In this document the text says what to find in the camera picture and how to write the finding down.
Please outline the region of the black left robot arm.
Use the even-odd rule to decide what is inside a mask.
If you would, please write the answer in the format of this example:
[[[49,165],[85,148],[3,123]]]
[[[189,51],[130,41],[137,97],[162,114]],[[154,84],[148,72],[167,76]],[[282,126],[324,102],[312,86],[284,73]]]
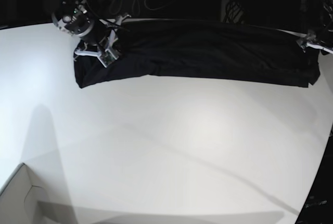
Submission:
[[[332,0],[301,0],[300,10],[309,25],[297,40],[302,50],[313,48],[332,54]]]

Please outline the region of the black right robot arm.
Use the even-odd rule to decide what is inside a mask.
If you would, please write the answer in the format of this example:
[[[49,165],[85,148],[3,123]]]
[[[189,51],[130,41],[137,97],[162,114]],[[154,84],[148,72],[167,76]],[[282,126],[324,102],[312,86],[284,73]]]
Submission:
[[[104,67],[116,61],[120,53],[113,46],[118,40],[117,31],[129,14],[118,15],[108,20],[97,15],[88,0],[60,0],[59,7],[52,13],[54,26],[81,41],[74,50],[73,57],[94,57]]]

